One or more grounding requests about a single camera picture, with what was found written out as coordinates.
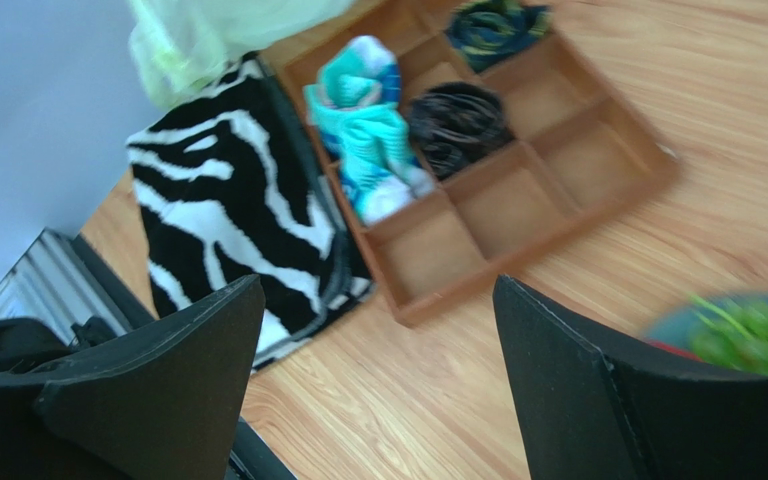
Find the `aluminium frame rail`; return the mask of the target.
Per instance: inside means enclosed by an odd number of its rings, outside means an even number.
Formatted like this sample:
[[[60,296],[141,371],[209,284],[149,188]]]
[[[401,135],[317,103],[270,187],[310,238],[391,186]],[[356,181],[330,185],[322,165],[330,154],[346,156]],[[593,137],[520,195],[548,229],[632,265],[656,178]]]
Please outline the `aluminium frame rail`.
[[[0,372],[24,373],[135,326],[87,244],[43,231],[0,281]]]

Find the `black rolled sock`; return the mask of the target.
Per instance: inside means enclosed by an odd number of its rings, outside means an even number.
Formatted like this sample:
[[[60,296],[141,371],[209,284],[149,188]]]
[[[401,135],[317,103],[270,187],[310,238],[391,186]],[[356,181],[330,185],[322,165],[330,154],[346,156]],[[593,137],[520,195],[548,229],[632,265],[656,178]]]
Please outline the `black rolled sock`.
[[[410,137],[441,181],[514,140],[499,96],[463,81],[439,84],[414,98],[407,122]]]

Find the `dark blue patterned sock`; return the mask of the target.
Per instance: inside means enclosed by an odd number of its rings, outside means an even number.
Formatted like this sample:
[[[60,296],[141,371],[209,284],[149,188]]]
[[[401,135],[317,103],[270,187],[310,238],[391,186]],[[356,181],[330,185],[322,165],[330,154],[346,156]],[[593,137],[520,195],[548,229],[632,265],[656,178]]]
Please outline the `dark blue patterned sock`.
[[[477,74],[539,42],[549,32],[552,10],[519,1],[469,1],[452,11],[444,33]]]

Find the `pale green plastic bag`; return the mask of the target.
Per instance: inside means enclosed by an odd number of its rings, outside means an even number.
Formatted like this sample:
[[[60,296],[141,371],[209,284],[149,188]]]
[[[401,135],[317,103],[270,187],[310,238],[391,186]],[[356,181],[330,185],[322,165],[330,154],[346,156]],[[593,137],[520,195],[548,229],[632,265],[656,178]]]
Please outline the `pale green plastic bag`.
[[[171,109],[245,54],[343,14],[345,0],[130,0],[129,50],[142,88]]]

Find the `wooden compartment tray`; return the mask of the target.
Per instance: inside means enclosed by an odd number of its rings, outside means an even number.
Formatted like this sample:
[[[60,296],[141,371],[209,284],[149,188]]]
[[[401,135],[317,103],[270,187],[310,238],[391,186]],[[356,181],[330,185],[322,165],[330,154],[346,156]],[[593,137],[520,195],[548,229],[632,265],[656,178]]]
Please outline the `wooden compartment tray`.
[[[655,196],[680,170],[652,125],[563,33],[477,73],[445,35],[452,1],[379,1],[323,25],[276,73],[305,115],[306,85],[352,38],[392,50],[405,100],[451,81],[490,89],[511,140],[431,195],[373,226],[360,223],[317,133],[310,138],[394,319],[414,326],[602,222]]]

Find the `green grape bunch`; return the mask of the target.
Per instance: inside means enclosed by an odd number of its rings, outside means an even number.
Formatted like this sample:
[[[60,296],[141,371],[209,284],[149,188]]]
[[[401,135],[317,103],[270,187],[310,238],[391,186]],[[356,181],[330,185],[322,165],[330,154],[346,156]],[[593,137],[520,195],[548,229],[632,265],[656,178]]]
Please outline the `green grape bunch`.
[[[699,322],[688,336],[698,359],[732,370],[768,376],[768,301],[727,299],[722,303],[692,295]]]

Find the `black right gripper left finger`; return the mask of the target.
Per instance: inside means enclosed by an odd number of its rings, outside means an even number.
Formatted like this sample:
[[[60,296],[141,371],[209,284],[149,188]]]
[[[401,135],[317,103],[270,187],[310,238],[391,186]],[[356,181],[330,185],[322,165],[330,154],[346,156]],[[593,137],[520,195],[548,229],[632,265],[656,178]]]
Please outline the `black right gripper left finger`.
[[[0,479],[219,479],[263,319],[255,276],[119,338],[0,373]]]

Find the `teal white sock pair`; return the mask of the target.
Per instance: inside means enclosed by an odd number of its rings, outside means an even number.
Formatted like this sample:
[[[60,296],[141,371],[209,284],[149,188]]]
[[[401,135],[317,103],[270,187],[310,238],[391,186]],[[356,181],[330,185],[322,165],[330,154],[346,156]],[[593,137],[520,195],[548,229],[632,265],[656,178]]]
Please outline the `teal white sock pair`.
[[[308,123],[339,162],[342,191],[359,221],[371,226],[435,188],[409,143],[398,111],[401,72],[375,36],[350,40],[302,88]]]

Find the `red apple left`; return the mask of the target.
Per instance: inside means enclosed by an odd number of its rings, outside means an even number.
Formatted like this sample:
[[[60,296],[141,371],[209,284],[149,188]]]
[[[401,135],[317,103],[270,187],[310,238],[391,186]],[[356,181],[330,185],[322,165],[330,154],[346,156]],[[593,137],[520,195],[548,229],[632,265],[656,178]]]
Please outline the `red apple left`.
[[[664,343],[664,342],[661,342],[661,341],[658,341],[658,340],[652,340],[652,339],[647,339],[646,343],[651,345],[651,346],[653,346],[653,347],[655,347],[655,348],[658,348],[658,349],[660,349],[662,351],[671,353],[673,355],[676,355],[676,356],[679,356],[679,357],[682,357],[682,358],[686,358],[686,359],[690,359],[690,360],[694,360],[694,361],[700,361],[700,358],[697,355],[693,354],[690,351],[684,350],[682,348],[679,348],[679,347],[676,347],[676,346],[673,346],[673,345],[670,345],[670,344],[667,344],[667,343]]]

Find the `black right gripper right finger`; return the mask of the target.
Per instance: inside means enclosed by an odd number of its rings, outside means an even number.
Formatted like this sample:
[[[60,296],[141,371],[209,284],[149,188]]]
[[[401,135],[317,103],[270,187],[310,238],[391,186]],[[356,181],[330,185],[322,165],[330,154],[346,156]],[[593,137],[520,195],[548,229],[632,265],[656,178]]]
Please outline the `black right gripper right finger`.
[[[535,479],[768,479],[768,377],[662,350],[501,276],[493,307]]]

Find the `zebra striped cloth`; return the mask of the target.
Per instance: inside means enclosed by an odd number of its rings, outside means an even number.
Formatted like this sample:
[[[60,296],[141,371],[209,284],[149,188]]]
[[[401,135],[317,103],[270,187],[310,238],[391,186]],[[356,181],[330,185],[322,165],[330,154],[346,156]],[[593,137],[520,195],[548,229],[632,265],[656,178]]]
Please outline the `zebra striped cloth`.
[[[261,370],[374,291],[301,121],[257,53],[131,135],[126,149],[160,317],[258,276]]]

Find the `grey blue plate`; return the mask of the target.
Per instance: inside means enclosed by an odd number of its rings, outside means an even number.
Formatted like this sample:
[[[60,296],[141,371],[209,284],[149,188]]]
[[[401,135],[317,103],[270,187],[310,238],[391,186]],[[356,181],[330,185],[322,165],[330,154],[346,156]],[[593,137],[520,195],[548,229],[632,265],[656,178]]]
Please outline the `grey blue plate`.
[[[768,305],[768,292],[732,292],[709,295],[705,296],[704,299],[723,310],[728,310],[734,305]],[[699,314],[710,320],[715,320],[718,317],[716,313],[707,308],[689,302],[658,317],[651,326],[644,330],[642,337],[689,351],[691,349],[691,335],[706,327],[699,318]]]

